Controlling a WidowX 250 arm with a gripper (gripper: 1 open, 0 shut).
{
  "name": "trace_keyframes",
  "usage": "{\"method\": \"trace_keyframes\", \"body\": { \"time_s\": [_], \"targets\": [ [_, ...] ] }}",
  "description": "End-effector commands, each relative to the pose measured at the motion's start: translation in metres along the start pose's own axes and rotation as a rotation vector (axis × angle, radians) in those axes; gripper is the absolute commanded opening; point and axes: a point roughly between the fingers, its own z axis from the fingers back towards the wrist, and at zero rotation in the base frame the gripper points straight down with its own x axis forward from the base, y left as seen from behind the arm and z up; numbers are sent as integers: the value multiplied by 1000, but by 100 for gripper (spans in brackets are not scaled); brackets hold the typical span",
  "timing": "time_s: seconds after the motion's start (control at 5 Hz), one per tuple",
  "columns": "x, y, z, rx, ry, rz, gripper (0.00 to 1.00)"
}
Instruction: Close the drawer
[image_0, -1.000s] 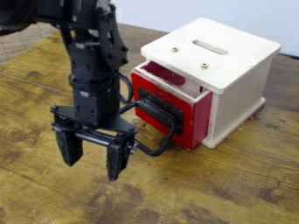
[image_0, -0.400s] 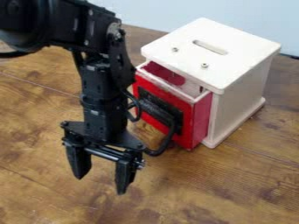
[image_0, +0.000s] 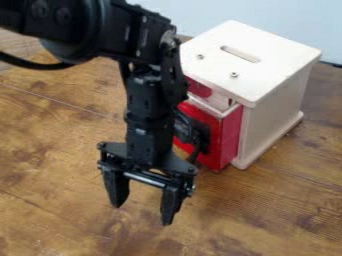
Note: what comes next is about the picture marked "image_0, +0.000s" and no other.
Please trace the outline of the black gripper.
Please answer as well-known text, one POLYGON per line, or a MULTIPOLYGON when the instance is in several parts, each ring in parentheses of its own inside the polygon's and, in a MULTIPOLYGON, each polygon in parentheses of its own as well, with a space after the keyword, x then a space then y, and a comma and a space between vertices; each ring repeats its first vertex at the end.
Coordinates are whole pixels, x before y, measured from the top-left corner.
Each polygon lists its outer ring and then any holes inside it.
POLYGON ((120 208, 129 196, 129 181, 158 188, 161 224, 171 225, 184 198, 193 191, 197 169, 172 151, 171 136, 161 132, 128 130, 126 141, 100 142, 97 167, 102 174, 109 202, 120 208))

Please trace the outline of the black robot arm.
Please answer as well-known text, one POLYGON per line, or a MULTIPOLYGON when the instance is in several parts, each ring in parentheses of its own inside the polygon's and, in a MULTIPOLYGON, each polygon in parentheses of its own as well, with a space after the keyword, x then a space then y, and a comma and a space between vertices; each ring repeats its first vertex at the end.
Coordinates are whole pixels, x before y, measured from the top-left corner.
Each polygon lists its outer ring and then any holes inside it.
POLYGON ((113 206, 129 182, 161 189, 161 223, 169 225, 193 191, 197 170, 172 151, 177 105, 188 84, 180 41, 171 20, 125 0, 0 0, 0 28, 34 37, 58 59, 26 61, 0 51, 0 61, 34 70, 60 70, 96 57, 118 64, 126 92, 122 143, 97 144, 97 167, 113 206))

